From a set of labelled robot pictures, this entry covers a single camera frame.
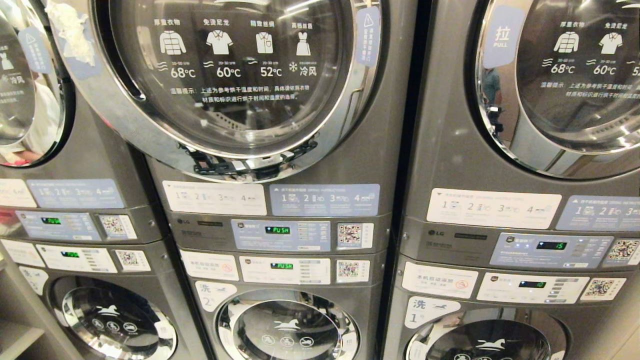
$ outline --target white label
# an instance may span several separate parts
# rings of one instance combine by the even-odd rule
[[[14,262],[41,268],[45,267],[33,244],[7,239],[2,239],[2,244]]]
[[[256,258],[241,256],[246,282],[266,284],[329,285],[330,259]]]
[[[338,260],[336,261],[337,282],[368,282],[369,260]]]
[[[239,281],[236,259],[233,255],[210,254],[180,250],[187,274],[204,279]]]
[[[212,313],[218,305],[235,294],[237,288],[222,282],[196,281],[196,291],[202,309]]]
[[[183,213],[267,215],[264,187],[259,184],[162,182],[169,207]]]
[[[417,293],[469,299],[477,278],[477,271],[416,265],[407,261],[402,287]]]
[[[26,266],[18,266],[18,269],[20,269],[22,276],[24,276],[29,285],[31,285],[33,291],[42,296],[42,290],[44,289],[45,282],[47,282],[49,278],[49,274],[42,269],[28,268]]]
[[[22,179],[0,179],[0,206],[37,208],[27,184]]]
[[[427,221],[446,224],[548,229],[561,195],[435,188]]]
[[[118,272],[105,248],[39,244],[36,245],[36,249],[47,266],[52,269],[78,272]]]
[[[500,274],[484,275],[477,299],[523,304],[574,304],[588,277]]]
[[[410,297],[406,305],[404,326],[409,329],[417,329],[430,321],[458,310],[460,310],[460,303],[457,301],[420,296]]]
[[[627,279],[621,277],[594,277],[589,281],[580,301],[610,301],[616,298]]]
[[[142,250],[116,250],[123,271],[151,271],[145,252]]]

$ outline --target shirt icon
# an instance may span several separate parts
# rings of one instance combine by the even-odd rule
[[[233,44],[229,34],[222,30],[214,30],[207,36],[207,45],[213,48],[215,55],[229,55],[229,46]]]
[[[186,53],[182,36],[173,30],[165,30],[160,34],[160,52],[167,55]]]
[[[255,35],[255,43],[259,54],[273,54],[273,38],[271,34],[264,31]]]

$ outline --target instruction sticker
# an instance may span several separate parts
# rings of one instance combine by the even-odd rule
[[[548,229],[561,195],[435,188],[427,221],[445,224]]]
[[[264,188],[259,184],[162,182],[169,208],[183,213],[267,215]]]

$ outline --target blue label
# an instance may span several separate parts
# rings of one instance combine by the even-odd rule
[[[571,196],[556,229],[640,231],[640,197]]]
[[[41,208],[124,208],[112,179],[27,180],[27,185]]]
[[[373,217],[378,214],[379,184],[272,184],[276,216]]]
[[[484,38],[485,69],[507,65],[515,60],[524,15],[522,9],[495,7]]]
[[[38,29],[30,26],[18,33],[20,46],[27,57],[29,68],[35,72],[50,74],[53,72],[53,63],[47,51],[47,47],[42,40],[42,35]]]
[[[231,220],[241,250],[331,251],[329,221]]]
[[[100,241],[100,234],[87,213],[16,211],[31,238],[68,241]]]
[[[378,62],[380,50],[380,9],[373,6],[356,14],[356,61],[366,66]]]

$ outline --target washing machine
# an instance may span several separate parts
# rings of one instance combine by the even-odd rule
[[[637,272],[513,272],[400,256],[384,360],[595,360],[612,299]]]

